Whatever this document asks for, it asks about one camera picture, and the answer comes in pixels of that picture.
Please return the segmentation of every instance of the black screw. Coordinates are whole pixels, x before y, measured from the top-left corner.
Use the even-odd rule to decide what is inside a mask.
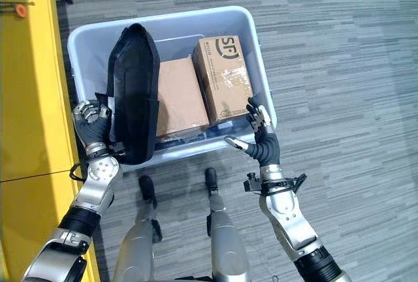
[[[250,173],[248,173],[248,174],[247,174],[247,177],[248,177],[250,180],[255,179],[255,173],[254,173],[254,172],[250,172]]]

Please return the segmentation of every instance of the plastic storage bin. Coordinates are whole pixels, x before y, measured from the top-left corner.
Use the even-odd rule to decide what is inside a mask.
[[[193,53],[200,38],[238,35],[254,94],[266,106],[273,126],[277,124],[266,72],[261,57],[255,24],[248,10],[242,7],[221,7],[148,16],[128,20],[84,25],[69,37],[68,50],[78,100],[94,99],[95,92],[106,92],[108,58],[122,30],[133,23],[142,24],[157,46],[161,61],[187,57]],[[152,159],[125,170],[156,165],[227,146],[226,134],[252,141],[253,132],[245,118],[211,127],[206,133],[177,146],[159,144]]]

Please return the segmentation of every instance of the black fabric bag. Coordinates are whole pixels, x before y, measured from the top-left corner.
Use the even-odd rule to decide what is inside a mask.
[[[154,151],[158,119],[159,55],[140,24],[126,27],[108,62],[107,97],[115,99],[115,137],[125,155],[121,163],[138,165]]]

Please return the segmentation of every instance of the printed logo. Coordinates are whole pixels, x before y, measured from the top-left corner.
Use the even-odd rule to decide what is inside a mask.
[[[229,110],[228,109],[225,109],[225,110],[222,110],[221,111],[221,116],[222,117],[227,117],[227,116],[229,116],[231,113],[229,112]]]
[[[215,40],[216,51],[225,59],[235,59],[239,56],[235,46],[235,40],[232,37]]]

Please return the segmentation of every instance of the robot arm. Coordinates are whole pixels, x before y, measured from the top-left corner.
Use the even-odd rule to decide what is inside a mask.
[[[88,157],[87,178],[68,212],[26,270],[25,282],[79,282],[86,269],[82,258],[91,235],[112,203],[113,184],[123,172],[108,152],[111,111],[97,101],[83,101],[73,122]]]
[[[259,204],[270,220],[278,241],[306,282],[351,282],[349,276],[335,263],[315,230],[302,215],[296,193],[306,179],[284,178],[280,168],[280,148],[266,108],[250,98],[248,121],[254,129],[256,144],[243,142],[233,136],[225,141],[241,149],[260,163],[260,178],[248,174],[246,191],[259,192]]]

